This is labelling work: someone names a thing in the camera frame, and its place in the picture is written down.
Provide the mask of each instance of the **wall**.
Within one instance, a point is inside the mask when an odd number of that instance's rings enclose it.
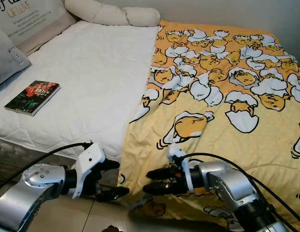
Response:
[[[156,8],[162,19],[271,31],[300,63],[300,0],[104,0]]]

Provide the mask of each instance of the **tiled floor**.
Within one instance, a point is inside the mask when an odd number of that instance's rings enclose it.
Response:
[[[128,210],[114,203],[68,196],[47,201],[28,232],[101,232],[114,225],[124,232],[224,232],[204,222],[131,218]]]

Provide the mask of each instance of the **book cover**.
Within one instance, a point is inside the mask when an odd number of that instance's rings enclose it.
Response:
[[[34,81],[6,104],[4,108],[34,116],[59,89],[60,85],[58,83]]]

